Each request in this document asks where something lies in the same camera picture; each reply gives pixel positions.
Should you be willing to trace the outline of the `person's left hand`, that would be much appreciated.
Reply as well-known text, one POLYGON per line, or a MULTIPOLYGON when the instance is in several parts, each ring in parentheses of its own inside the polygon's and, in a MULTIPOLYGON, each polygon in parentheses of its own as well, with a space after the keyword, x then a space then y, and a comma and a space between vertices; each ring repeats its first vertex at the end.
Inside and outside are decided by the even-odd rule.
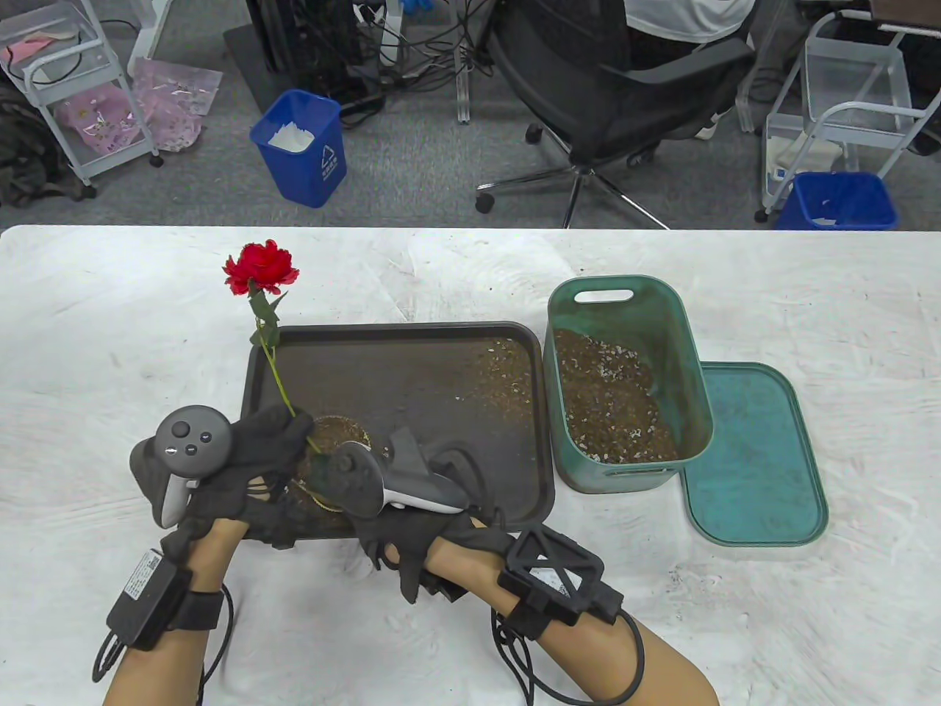
POLYGON ((239 421, 204 404, 165 417, 129 457, 155 524, 168 531, 164 555, 185 562, 217 520, 245 522, 248 539, 292 548, 295 533, 280 498, 306 457, 313 428, 310 415, 284 404, 239 421))

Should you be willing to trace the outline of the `person's right hand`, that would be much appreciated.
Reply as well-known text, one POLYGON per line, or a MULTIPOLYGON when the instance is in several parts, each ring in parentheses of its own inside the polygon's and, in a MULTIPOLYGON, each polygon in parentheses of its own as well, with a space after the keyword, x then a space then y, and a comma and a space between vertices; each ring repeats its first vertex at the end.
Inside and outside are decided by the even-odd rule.
POLYGON ((422 447, 407 428, 393 434, 390 453, 346 441, 327 464, 329 500, 355 528, 374 567, 395 569, 403 597, 419 588, 456 601, 464 586, 443 569, 428 568, 436 541, 507 557, 513 535, 494 527, 496 508, 483 471, 466 443, 422 447))

